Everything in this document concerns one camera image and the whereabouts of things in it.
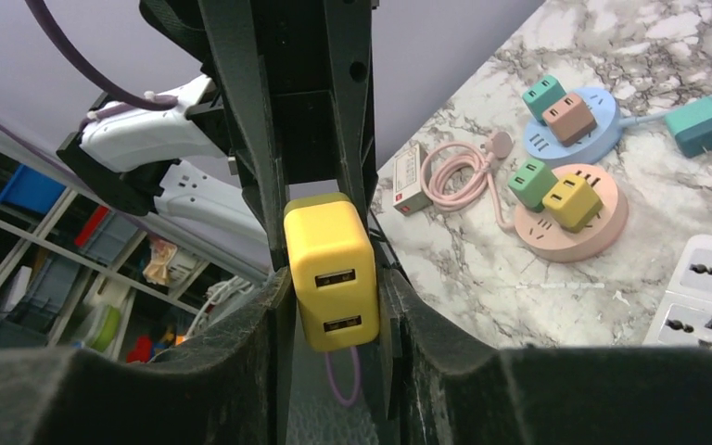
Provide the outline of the yellow charger plug front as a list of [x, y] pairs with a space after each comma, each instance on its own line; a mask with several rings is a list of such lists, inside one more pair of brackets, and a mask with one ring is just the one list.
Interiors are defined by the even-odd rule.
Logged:
[[349, 198], [336, 192], [293, 199], [284, 229], [310, 347], [330, 352], [373, 341], [380, 329], [375, 251]]

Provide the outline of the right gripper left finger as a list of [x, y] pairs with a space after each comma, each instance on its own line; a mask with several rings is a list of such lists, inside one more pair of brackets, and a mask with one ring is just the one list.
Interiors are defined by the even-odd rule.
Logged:
[[282, 444], [295, 309], [287, 269], [152, 362], [0, 349], [0, 444]]

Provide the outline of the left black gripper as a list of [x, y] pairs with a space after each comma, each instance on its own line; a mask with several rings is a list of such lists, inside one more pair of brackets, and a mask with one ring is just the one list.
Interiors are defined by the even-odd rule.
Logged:
[[236, 159], [274, 268], [287, 265], [293, 184], [337, 182], [366, 216], [377, 182], [372, 69], [376, 2], [143, 1], [143, 19], [216, 86], [194, 120]]

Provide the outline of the yellow charger plug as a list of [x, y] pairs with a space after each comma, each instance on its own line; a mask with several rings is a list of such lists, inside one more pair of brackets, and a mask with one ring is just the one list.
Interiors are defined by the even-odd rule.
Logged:
[[544, 208], [559, 226], [571, 233], [584, 229], [602, 209], [603, 202], [590, 173], [567, 173], [543, 198]]
[[284, 229], [310, 347], [330, 352], [373, 341], [380, 329], [375, 251], [349, 198], [336, 192], [293, 199]]

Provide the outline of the yellow charger plug back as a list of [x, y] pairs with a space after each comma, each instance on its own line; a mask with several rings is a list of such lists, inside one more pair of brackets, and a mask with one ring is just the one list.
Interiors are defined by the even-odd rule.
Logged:
[[590, 173], [567, 173], [543, 198], [544, 208], [559, 226], [571, 233], [584, 229], [602, 209], [603, 202]]

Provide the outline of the pink charger plug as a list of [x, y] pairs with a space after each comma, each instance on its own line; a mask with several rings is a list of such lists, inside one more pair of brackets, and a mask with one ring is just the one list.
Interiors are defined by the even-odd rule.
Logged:
[[569, 147], [597, 127], [597, 121], [584, 99], [571, 92], [542, 114], [557, 141]]

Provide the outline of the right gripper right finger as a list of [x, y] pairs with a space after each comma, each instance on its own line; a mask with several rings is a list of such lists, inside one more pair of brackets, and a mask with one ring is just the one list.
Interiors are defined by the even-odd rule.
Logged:
[[494, 349], [380, 274], [394, 444], [712, 444], [712, 350]]

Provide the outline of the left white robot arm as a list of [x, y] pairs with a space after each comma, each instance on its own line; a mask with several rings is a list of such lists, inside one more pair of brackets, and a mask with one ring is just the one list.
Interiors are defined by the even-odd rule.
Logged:
[[325, 180], [368, 215], [376, 185], [374, 1], [143, 1], [144, 20], [200, 65], [166, 93], [133, 95], [94, 68], [42, 1], [30, 10], [102, 94], [58, 157], [114, 210], [211, 226], [220, 187], [184, 165], [235, 159], [241, 194], [287, 265], [288, 188]]

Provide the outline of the green charger plug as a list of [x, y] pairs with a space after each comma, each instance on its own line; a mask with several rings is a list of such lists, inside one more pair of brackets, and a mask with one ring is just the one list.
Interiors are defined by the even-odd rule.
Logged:
[[557, 182], [549, 166], [538, 159], [527, 159], [510, 177], [508, 187], [527, 210], [542, 212], [543, 198]]
[[559, 81], [551, 74], [546, 74], [522, 94], [522, 100], [532, 117], [539, 124], [545, 125], [543, 112], [565, 95], [566, 89]]

